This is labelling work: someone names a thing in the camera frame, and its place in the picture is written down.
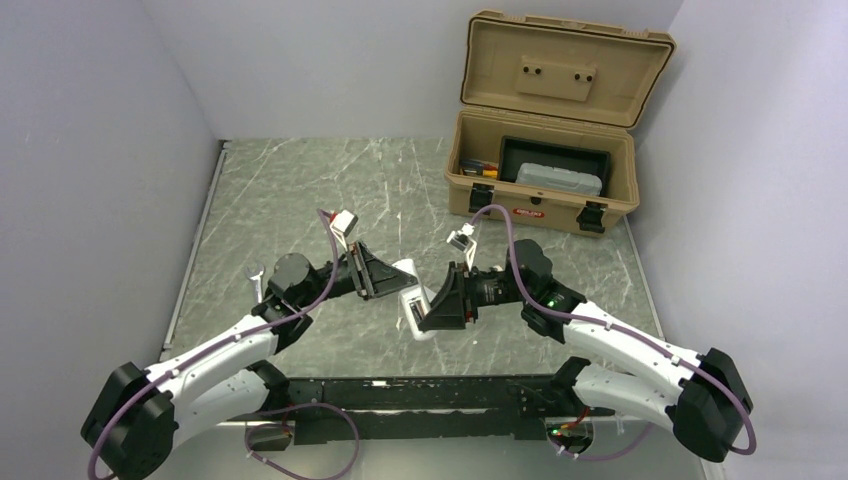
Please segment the white remote control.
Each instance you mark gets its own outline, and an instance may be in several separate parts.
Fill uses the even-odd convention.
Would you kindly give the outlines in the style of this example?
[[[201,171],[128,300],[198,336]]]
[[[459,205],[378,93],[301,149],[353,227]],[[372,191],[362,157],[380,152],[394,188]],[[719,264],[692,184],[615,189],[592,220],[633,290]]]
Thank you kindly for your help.
[[[413,276],[417,283],[401,290],[398,294],[399,306],[408,324],[413,338],[416,341],[429,341],[435,338],[436,331],[421,331],[419,322],[430,310],[430,301],[436,293],[429,287],[423,285],[419,273],[411,258],[398,260],[392,264],[393,267]]]

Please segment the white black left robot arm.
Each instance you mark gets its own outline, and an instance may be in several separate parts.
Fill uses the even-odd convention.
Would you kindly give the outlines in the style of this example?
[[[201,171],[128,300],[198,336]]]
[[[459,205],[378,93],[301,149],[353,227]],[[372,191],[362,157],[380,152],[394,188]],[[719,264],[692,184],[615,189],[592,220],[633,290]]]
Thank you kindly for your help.
[[[389,264],[361,241],[320,268],[299,253],[280,257],[260,303],[226,331],[167,361],[145,368],[128,362],[109,375],[81,429],[93,449],[90,466],[104,464],[111,479],[145,479],[176,447],[221,422],[279,417],[305,396],[292,393],[269,360],[312,325],[308,307],[418,287],[412,260]]]

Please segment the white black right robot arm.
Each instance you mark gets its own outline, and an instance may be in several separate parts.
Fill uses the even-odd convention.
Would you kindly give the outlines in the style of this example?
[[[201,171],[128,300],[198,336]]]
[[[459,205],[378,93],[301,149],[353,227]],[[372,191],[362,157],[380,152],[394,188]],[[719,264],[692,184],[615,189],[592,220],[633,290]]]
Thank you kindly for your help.
[[[552,261],[533,240],[508,248],[507,265],[480,270],[450,263],[437,293],[414,287],[400,303],[413,335],[463,330],[481,308],[522,305],[521,318],[542,337],[573,343],[620,367],[613,372],[571,357],[551,378],[545,399],[564,415],[613,410],[670,431],[696,456],[714,463],[740,453],[735,441],[752,429],[753,402],[733,359],[701,354],[647,335],[602,310],[552,275]]]

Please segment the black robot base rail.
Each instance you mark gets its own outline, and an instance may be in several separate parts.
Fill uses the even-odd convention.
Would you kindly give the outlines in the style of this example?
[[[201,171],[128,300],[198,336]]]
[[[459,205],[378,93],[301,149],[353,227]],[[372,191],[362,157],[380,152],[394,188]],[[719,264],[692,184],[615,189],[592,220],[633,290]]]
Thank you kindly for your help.
[[[291,378],[261,411],[294,427],[298,445],[342,440],[510,437],[543,440],[587,407],[552,375]]]

